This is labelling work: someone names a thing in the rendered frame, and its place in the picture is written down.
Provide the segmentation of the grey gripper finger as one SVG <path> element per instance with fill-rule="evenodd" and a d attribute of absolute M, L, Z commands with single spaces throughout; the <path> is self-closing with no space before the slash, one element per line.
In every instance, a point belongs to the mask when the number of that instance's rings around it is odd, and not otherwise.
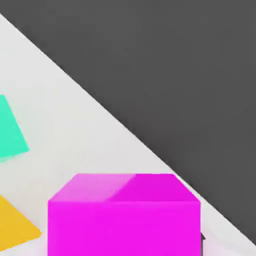
<path fill-rule="evenodd" d="M 200 249 L 200 256 L 204 256 L 204 241 L 206 240 L 205 236 L 201 233 L 201 249 Z"/>

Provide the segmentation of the small magenta cube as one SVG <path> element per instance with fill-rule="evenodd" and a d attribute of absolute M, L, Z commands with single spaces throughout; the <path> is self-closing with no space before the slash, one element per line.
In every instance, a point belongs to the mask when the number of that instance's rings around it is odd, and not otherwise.
<path fill-rule="evenodd" d="M 201 256 L 201 203 L 169 173 L 76 174 L 47 221 L 47 256 Z"/>

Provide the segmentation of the large yellow box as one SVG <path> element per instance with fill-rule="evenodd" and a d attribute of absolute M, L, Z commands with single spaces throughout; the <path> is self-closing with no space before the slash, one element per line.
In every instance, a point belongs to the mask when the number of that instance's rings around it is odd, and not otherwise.
<path fill-rule="evenodd" d="M 0 195 L 0 252 L 38 239 L 42 232 Z"/>

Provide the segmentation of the large turquoise box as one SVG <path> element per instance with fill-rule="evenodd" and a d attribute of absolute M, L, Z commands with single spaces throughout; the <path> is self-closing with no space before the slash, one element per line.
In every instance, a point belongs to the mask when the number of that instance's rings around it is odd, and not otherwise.
<path fill-rule="evenodd" d="M 0 164 L 29 151 L 6 97 L 0 94 Z"/>

